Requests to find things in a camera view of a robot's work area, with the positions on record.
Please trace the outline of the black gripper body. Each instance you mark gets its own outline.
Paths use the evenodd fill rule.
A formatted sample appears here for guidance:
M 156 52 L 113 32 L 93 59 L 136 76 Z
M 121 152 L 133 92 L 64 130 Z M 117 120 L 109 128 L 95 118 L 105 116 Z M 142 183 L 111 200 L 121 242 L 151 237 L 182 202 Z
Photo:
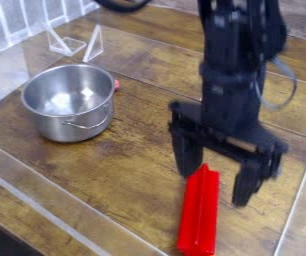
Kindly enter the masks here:
M 170 132 L 180 129 L 195 137 L 203 150 L 210 149 L 235 161 L 271 159 L 275 177 L 288 146 L 259 121 L 260 107 L 266 104 L 262 99 L 266 67 L 224 72 L 203 64 L 199 73 L 202 100 L 170 103 Z

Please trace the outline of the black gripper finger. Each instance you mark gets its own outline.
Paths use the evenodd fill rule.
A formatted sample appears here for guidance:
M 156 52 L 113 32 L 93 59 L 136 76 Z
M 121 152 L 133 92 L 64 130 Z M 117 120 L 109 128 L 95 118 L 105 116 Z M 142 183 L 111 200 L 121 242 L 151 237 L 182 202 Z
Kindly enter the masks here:
M 235 177 L 232 204 L 235 207 L 246 207 L 263 182 L 272 177 L 272 160 L 242 158 L 238 162 L 240 169 Z
M 171 136 L 178 171 L 187 178 L 203 163 L 203 146 L 195 137 L 180 129 L 172 129 Z

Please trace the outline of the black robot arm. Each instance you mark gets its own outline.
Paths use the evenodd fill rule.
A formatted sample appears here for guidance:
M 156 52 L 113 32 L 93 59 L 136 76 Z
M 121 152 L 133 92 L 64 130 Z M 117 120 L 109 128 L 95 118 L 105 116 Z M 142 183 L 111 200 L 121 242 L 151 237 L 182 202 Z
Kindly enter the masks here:
M 240 163 L 232 204 L 243 207 L 279 175 L 288 146 L 259 121 L 266 65 L 283 50 L 287 31 L 278 0 L 198 0 L 204 32 L 199 66 L 202 101 L 170 104 L 170 132 L 179 173 L 203 163 L 206 148 Z

